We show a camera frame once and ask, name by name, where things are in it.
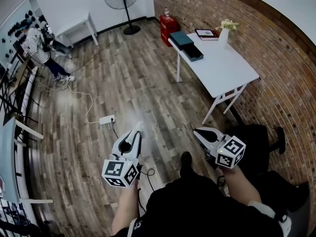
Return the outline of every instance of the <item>black shirt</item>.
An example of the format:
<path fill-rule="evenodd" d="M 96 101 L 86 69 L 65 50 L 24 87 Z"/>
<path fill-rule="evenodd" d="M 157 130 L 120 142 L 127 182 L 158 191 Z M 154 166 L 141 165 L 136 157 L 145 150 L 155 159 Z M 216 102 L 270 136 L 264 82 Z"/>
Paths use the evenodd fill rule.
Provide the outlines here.
<path fill-rule="evenodd" d="M 116 237 L 127 233 L 122 229 Z M 283 232 L 277 220 L 224 197 L 212 180 L 195 175 L 152 193 L 147 213 L 136 220 L 132 233 L 145 236 L 282 237 Z"/>

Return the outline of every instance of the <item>water bottle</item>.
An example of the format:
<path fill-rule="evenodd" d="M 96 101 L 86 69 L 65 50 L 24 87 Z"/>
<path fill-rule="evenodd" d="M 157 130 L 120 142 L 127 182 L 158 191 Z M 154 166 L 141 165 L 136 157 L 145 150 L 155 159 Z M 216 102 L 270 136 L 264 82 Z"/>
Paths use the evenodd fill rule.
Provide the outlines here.
<path fill-rule="evenodd" d="M 170 15 L 169 15 L 169 10 L 168 10 L 167 7 L 164 9 L 164 14 L 165 14 L 166 18 L 169 18 L 169 17 L 170 17 Z"/>

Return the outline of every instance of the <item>striped shirt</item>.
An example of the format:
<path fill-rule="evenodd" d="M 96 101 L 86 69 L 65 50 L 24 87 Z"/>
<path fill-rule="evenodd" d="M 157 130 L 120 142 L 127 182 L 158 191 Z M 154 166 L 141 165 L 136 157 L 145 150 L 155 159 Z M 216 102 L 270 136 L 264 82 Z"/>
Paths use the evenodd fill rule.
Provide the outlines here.
<path fill-rule="evenodd" d="M 50 51 L 44 52 L 41 40 L 44 42 L 43 35 L 41 32 L 33 27 L 31 27 L 28 31 L 28 35 L 26 36 L 26 40 L 29 45 L 30 52 L 36 55 L 39 58 L 41 63 L 45 63 L 50 58 Z"/>

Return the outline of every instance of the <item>hand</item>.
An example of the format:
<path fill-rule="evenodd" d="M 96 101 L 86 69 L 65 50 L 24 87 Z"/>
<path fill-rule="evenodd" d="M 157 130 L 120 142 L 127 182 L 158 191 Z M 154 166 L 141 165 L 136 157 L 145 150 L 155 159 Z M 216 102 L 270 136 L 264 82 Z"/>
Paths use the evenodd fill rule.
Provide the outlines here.
<path fill-rule="evenodd" d="M 237 173 L 240 168 L 238 167 L 238 165 L 236 165 L 235 167 L 233 168 L 227 168 L 227 167 L 224 167 L 224 166 L 221 166 L 221 165 L 218 165 L 218 167 L 223 171 L 223 174 L 224 175 L 231 175 L 231 174 L 235 174 Z"/>

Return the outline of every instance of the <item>shoe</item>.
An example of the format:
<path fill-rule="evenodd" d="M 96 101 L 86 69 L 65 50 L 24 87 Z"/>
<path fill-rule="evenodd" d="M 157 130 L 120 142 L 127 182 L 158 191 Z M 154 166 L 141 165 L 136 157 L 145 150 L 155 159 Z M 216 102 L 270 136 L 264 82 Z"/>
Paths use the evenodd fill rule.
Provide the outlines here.
<path fill-rule="evenodd" d="M 53 81 L 58 81 L 58 80 L 60 80 L 60 76 L 59 75 L 53 78 Z"/>
<path fill-rule="evenodd" d="M 60 81 L 64 81 L 64 80 L 66 80 L 68 78 L 68 76 L 61 76 L 60 77 Z"/>
<path fill-rule="evenodd" d="M 189 152 L 185 151 L 181 155 L 181 168 L 191 168 L 192 167 L 192 156 Z"/>

